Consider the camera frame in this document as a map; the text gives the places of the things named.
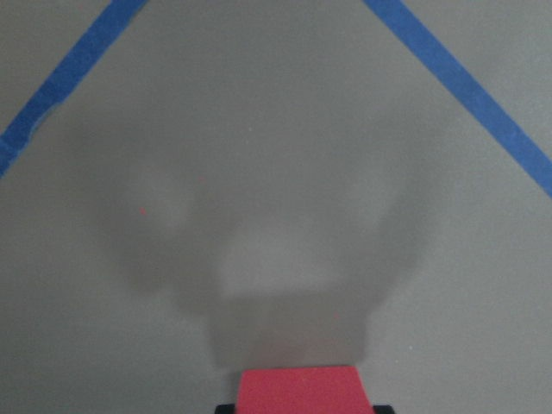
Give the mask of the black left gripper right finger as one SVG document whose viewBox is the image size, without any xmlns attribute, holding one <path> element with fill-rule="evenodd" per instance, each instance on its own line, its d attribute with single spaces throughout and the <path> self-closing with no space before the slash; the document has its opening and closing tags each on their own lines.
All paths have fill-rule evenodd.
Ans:
<svg viewBox="0 0 552 414">
<path fill-rule="evenodd" d="M 374 414 L 394 414 L 394 409 L 391 405 L 374 405 Z"/>
</svg>

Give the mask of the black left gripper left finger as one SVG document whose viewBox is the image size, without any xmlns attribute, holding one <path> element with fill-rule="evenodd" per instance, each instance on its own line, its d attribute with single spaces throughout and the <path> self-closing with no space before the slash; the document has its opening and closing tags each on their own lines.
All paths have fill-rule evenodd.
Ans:
<svg viewBox="0 0 552 414">
<path fill-rule="evenodd" d="M 235 414 L 234 404 L 223 404 L 216 407 L 216 414 Z"/>
</svg>

